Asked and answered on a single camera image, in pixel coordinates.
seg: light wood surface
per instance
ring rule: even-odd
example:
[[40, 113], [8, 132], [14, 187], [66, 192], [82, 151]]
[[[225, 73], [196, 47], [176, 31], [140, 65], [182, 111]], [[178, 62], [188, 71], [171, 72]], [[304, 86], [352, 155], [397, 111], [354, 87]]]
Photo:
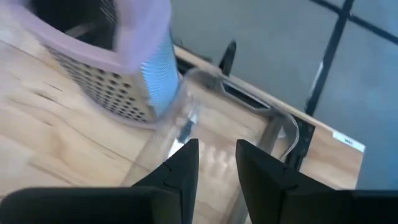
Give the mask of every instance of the light wood surface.
[[[32, 186], [131, 185], [169, 155], [193, 105], [199, 122], [200, 174], [194, 223], [225, 219], [237, 196], [234, 146], [256, 143], [267, 121], [187, 83], [182, 104], [156, 131], [119, 124], [96, 111], [49, 53], [0, 8], [0, 198]], [[204, 70], [218, 68], [176, 47]], [[333, 129], [236, 77], [232, 82], [316, 126], [301, 172], [336, 189], [353, 189], [362, 152], [333, 139]], [[284, 139], [274, 155], [286, 149]]]

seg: wooden tabletop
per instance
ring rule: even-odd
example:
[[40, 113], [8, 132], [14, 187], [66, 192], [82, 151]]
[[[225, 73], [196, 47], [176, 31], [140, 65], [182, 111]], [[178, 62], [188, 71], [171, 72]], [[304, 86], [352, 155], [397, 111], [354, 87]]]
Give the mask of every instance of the wooden tabletop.
[[[156, 168], [194, 103], [201, 104], [192, 137], [200, 140], [195, 223], [225, 219], [238, 193], [237, 139], [255, 143], [267, 120], [190, 84], [188, 99], [158, 130], [117, 123], [95, 110], [49, 53], [7, 10], [0, 14], [0, 195], [32, 186], [131, 185]], [[203, 70], [216, 67], [176, 47]], [[336, 131], [253, 86], [231, 77], [264, 101], [316, 126], [301, 172], [336, 189], [353, 189], [363, 153]], [[278, 139], [276, 149], [287, 147]]]

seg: pink grater handle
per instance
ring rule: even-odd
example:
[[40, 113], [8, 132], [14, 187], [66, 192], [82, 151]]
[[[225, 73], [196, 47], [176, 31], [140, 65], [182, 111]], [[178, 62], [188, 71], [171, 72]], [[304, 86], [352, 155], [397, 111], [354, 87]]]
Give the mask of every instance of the pink grater handle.
[[29, 0], [2, 0], [43, 44], [72, 58], [120, 75], [133, 75], [169, 31], [168, 0], [114, 0], [118, 27], [113, 51], [86, 44], [48, 25], [28, 8]]

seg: cheese grater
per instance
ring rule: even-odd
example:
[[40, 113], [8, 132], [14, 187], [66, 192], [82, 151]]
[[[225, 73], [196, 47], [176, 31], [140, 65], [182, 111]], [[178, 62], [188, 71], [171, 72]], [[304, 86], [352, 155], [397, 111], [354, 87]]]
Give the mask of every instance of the cheese grater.
[[179, 86], [168, 1], [7, 3], [103, 113], [155, 127]]

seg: white label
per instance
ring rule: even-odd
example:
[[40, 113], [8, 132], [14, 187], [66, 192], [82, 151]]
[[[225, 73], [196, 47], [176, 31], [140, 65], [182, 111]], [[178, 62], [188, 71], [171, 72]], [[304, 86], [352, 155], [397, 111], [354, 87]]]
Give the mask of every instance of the white label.
[[364, 144], [362, 144], [362, 143], [360, 143], [358, 141], [355, 141], [354, 139], [348, 137], [345, 134], [341, 134], [338, 131], [335, 131], [335, 132], [333, 132], [333, 137], [335, 139], [341, 141], [342, 143], [347, 144], [347, 145], [349, 145], [349, 146], [351, 146], [351, 147], [353, 147], [353, 148], [355, 148], [355, 149], [357, 149], [357, 150], [359, 150], [361, 152], [365, 151], [365, 145]]

